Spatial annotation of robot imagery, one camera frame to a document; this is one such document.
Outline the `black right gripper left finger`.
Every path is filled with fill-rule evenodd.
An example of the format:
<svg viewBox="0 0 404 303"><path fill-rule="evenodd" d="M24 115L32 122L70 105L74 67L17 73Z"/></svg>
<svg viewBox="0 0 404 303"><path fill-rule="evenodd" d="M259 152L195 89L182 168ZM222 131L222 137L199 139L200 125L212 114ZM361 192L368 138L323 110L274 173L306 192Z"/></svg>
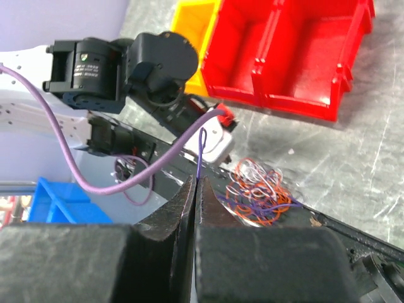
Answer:
<svg viewBox="0 0 404 303"><path fill-rule="evenodd" d="M2 302L189 302L196 179L134 224L14 223Z"/></svg>

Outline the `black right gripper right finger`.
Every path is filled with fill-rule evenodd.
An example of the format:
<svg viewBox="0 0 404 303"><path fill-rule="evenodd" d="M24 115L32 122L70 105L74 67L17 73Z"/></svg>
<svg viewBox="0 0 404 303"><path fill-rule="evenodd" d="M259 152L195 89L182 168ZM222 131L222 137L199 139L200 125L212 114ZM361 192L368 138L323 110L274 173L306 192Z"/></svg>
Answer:
<svg viewBox="0 0 404 303"><path fill-rule="evenodd" d="M358 302L345 248L321 227L247 227L198 184L195 284L199 302Z"/></svg>

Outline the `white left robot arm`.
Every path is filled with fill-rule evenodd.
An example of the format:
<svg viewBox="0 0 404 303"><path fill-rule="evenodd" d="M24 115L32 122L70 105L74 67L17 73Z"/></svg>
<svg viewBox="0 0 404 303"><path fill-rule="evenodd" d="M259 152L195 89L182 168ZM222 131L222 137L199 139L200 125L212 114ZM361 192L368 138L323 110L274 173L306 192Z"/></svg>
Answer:
<svg viewBox="0 0 404 303"><path fill-rule="evenodd" d="M47 115L72 149L99 156L149 159L155 144L144 132L107 118L134 101L172 133L181 148L213 160L223 135L219 111L185 93L198 55L183 36L141 33L135 39L57 40L1 53L1 127L52 133Z"/></svg>

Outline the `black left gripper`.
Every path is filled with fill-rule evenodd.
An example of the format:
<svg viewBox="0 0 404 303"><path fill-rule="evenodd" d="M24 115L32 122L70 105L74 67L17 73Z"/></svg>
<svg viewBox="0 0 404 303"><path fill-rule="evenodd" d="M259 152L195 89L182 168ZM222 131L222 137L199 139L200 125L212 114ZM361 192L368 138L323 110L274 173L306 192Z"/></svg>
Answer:
<svg viewBox="0 0 404 303"><path fill-rule="evenodd" d="M200 97L184 93L183 88L157 92L132 88L127 96L177 138L210 109Z"/></svg>

